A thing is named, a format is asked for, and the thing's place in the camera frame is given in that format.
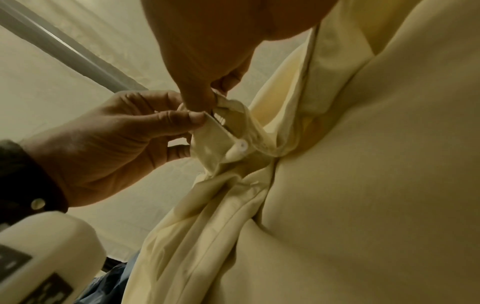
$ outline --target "metal rod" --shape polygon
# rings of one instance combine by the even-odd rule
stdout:
[[[146,90],[15,0],[0,0],[0,26],[112,92]]]

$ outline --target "fingernail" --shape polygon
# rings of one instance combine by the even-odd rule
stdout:
[[[194,124],[201,124],[205,120],[205,113],[203,112],[190,111],[188,115],[190,116],[191,122],[193,122]]]

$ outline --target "pale yellow fabric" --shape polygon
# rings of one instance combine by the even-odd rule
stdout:
[[[282,88],[220,100],[124,303],[478,301],[480,2],[415,4],[340,1]]]

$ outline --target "dark sleeve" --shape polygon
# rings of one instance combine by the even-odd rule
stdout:
[[[68,210],[62,191],[20,145],[0,141],[0,224],[54,210]]]

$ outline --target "button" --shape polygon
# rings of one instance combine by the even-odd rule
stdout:
[[[249,149],[249,143],[245,139],[239,139],[236,146],[240,152],[246,152]]]
[[[42,209],[43,207],[45,207],[45,201],[41,198],[37,198],[37,199],[34,199],[31,204],[30,204],[30,207],[33,209],[33,210],[39,210],[39,209]]]

